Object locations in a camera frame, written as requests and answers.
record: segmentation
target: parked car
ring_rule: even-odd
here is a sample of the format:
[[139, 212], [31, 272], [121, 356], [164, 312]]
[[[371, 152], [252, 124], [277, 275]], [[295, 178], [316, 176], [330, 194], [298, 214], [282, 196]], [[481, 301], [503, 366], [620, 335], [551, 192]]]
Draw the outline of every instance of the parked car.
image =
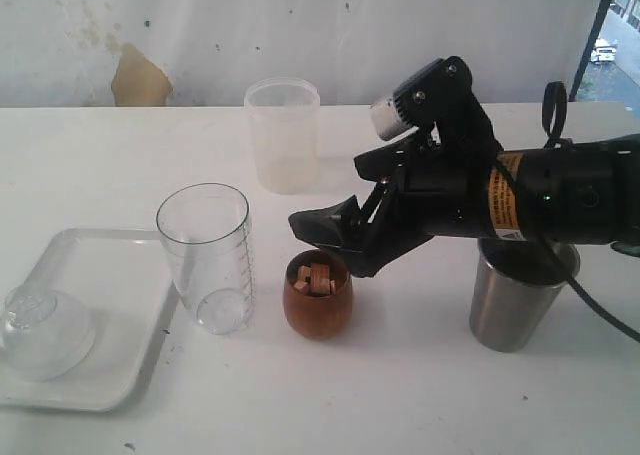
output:
[[616, 46], [611, 45], [604, 38], [598, 38], [591, 51], [589, 61], [592, 63], [614, 62], [616, 59]]

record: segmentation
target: metal tumbler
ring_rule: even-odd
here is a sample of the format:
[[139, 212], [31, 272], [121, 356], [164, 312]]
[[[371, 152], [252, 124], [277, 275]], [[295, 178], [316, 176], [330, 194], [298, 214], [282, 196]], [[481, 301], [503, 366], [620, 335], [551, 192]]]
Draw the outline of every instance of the metal tumbler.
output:
[[[469, 326], [480, 343], [499, 352], [523, 348], [566, 281], [532, 242], [478, 240], [480, 260]], [[575, 276], [580, 256], [573, 245], [554, 251]]]

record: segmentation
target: table surface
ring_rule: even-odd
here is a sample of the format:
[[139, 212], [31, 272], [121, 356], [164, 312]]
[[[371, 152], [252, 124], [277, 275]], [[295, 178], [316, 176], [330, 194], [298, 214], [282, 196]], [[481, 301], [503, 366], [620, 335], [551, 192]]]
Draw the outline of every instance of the table surface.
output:
[[[542, 145], [538, 104], [485, 108], [506, 148]], [[589, 103], [570, 105], [564, 135], [634, 132], [640, 123], [622, 105]], [[474, 240], [435, 239], [355, 280], [352, 322], [335, 339], [289, 328], [283, 272], [307, 247], [287, 215], [366, 196], [352, 157], [381, 145], [366, 107], [321, 108], [322, 177], [295, 196], [258, 184], [240, 108], [0, 109], [0, 133], [0, 293], [58, 231], [154, 228], [169, 193], [203, 181], [247, 195], [257, 279], [244, 331], [210, 335], [178, 306], [157, 362], [121, 408], [1, 409], [0, 453], [637, 453], [640, 348], [569, 289], [524, 350], [484, 348], [468, 328]], [[579, 280], [640, 327], [637, 261], [607, 247], [580, 253]]]

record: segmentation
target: wooden bowl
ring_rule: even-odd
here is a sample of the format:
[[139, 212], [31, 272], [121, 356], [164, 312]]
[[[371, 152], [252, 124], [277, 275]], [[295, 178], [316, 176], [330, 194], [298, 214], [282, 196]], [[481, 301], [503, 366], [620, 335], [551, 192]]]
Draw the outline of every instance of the wooden bowl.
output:
[[[293, 288], [298, 267], [312, 263], [329, 265], [331, 279], [336, 281], [332, 295], [304, 294]], [[320, 250], [309, 250], [296, 256], [287, 266], [284, 280], [284, 315], [300, 335], [324, 340], [336, 335], [351, 319], [353, 286], [347, 267], [336, 257]]]

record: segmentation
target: yellow label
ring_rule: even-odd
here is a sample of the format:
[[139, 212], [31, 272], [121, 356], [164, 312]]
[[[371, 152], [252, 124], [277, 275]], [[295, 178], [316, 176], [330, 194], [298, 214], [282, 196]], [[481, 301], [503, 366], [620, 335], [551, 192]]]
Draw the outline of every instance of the yellow label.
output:
[[[514, 180], [518, 176], [518, 168], [522, 153], [505, 152], [498, 155], [498, 160], [509, 170]], [[489, 215], [496, 235], [507, 240], [524, 240], [518, 224], [516, 196], [509, 188], [505, 178], [493, 168], [489, 179]]]

